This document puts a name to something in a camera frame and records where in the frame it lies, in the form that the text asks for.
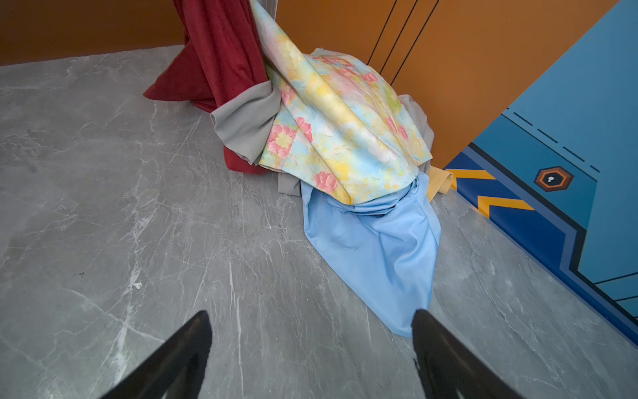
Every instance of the red fabric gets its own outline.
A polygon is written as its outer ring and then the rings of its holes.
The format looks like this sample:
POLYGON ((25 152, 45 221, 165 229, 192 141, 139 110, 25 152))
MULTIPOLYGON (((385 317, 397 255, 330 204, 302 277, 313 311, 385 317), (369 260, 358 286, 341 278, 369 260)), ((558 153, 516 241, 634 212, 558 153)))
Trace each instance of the red fabric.
MULTIPOLYGON (((144 96, 151 100, 193 101, 212 112, 256 84, 268 80, 249 0, 173 0, 184 24, 185 46, 144 96)), ((264 174, 224 147, 230 170, 264 174)))

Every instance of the orange door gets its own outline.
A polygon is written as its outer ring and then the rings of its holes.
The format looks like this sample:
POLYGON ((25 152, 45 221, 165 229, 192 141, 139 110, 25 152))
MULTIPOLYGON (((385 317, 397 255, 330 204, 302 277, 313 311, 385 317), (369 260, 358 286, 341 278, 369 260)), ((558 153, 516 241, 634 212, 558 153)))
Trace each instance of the orange door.
POLYGON ((396 76, 435 4, 436 0, 397 0, 369 63, 386 81, 396 76), (410 12, 401 13, 401 5, 411 6, 410 12))
POLYGON ((277 23, 308 54, 321 47, 367 63, 395 0, 279 0, 277 23))
POLYGON ((617 2, 439 0, 382 75, 426 111, 444 167, 617 2))

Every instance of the yellow chevron stripe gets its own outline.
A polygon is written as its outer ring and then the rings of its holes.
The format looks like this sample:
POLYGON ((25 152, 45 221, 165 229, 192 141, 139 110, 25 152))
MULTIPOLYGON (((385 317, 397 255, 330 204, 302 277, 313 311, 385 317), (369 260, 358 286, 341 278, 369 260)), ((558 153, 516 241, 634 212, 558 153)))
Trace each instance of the yellow chevron stripe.
POLYGON ((456 179, 483 179, 483 180, 496 180, 496 178, 490 175, 486 170, 473 170, 473 169, 446 169, 454 176, 452 178, 452 188, 456 190, 456 179))
POLYGON ((501 206, 505 208, 525 209, 527 211, 533 211, 527 202, 523 200, 516 200, 511 198, 498 198, 498 197, 483 197, 478 196, 478 210, 485 216, 489 217, 490 206, 501 206))

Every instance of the gray fabric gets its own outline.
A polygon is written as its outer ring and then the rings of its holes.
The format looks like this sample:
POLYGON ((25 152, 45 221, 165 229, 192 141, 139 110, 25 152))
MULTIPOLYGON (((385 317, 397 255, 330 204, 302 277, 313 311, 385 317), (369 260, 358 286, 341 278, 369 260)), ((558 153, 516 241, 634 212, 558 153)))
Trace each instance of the gray fabric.
POLYGON ((286 172, 277 175, 277 190, 282 194, 301 197, 301 180, 286 172))
MULTIPOLYGON (((403 103, 403 106, 412 117, 414 124, 419 129, 423 141, 426 142, 427 149, 432 151, 432 144, 434 143, 434 130, 427 124, 427 115, 423 111, 423 108, 410 97, 408 94, 402 94, 399 96, 399 100, 403 103)), ((430 161, 419 166, 419 170, 425 174, 430 171, 430 161)))
POLYGON ((215 132, 226 147, 256 164, 280 103, 278 88, 269 80, 259 83, 211 112, 215 132))

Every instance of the hexagon emblem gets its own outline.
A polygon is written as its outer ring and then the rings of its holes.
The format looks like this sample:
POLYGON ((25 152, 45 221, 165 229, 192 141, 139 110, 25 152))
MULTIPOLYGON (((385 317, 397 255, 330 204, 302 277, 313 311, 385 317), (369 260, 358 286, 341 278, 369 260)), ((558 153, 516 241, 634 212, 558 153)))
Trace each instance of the hexagon emblem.
POLYGON ((553 168, 539 170, 534 183, 543 190, 551 192, 567 190, 573 179, 574 175, 560 166, 555 166, 553 168))

